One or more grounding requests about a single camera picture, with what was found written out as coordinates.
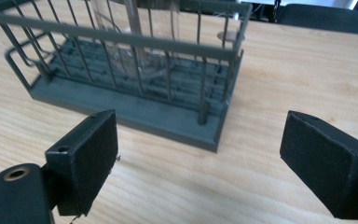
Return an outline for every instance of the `basket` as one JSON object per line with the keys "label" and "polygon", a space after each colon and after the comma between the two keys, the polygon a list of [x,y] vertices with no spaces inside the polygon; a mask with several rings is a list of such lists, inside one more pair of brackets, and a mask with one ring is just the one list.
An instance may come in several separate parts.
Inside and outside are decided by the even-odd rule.
{"label": "basket", "polygon": [[[114,108],[120,124],[215,152],[252,6],[180,0],[180,8],[191,22],[179,32],[192,36],[169,40],[100,30],[89,1],[0,0],[0,26],[13,45],[5,57],[35,100],[86,114]],[[209,19],[223,34],[217,45],[203,38]],[[158,51],[173,66],[160,77],[126,78],[110,63],[110,43],[135,57],[135,48]]]}

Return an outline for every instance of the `light wood tabletop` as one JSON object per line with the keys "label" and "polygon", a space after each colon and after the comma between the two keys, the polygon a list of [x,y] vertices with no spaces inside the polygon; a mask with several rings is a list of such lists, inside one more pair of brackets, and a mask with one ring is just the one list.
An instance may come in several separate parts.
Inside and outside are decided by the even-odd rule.
{"label": "light wood tabletop", "polygon": [[[32,100],[4,59],[9,47],[0,29],[0,172],[43,165],[86,117]],[[250,22],[242,47],[218,152],[118,125],[121,161],[74,223],[358,223],[334,219],[279,153],[288,110],[358,138],[358,35]]]}

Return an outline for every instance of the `black chair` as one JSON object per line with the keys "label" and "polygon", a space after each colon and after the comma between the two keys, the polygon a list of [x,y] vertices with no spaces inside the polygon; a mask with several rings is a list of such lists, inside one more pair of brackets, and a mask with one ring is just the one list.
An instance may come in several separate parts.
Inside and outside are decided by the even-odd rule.
{"label": "black chair", "polygon": [[277,23],[358,34],[358,10],[289,4],[279,13]]}

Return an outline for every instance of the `wire rack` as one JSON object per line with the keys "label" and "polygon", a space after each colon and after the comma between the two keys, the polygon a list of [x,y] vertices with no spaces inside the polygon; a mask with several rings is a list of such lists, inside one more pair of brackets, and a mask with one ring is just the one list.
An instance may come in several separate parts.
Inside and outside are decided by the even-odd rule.
{"label": "wire rack", "polygon": [[[0,26],[13,45],[6,59],[36,100],[87,114],[114,108],[121,124],[216,151],[252,6],[180,0],[180,8],[192,12],[193,39],[101,30],[89,1],[0,0]],[[217,45],[203,42],[205,11],[220,15]],[[128,78],[111,64],[112,43],[135,58],[137,48],[157,51],[170,66],[162,76]]]}

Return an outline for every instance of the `clear glass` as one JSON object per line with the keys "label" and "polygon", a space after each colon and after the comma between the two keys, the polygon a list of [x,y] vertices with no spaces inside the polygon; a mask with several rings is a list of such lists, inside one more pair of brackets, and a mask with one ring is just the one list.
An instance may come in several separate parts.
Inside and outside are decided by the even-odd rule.
{"label": "clear glass", "polygon": [[[111,32],[178,40],[178,0],[92,0],[98,27]],[[114,69],[130,78],[162,76],[174,60],[155,49],[107,43]]]}

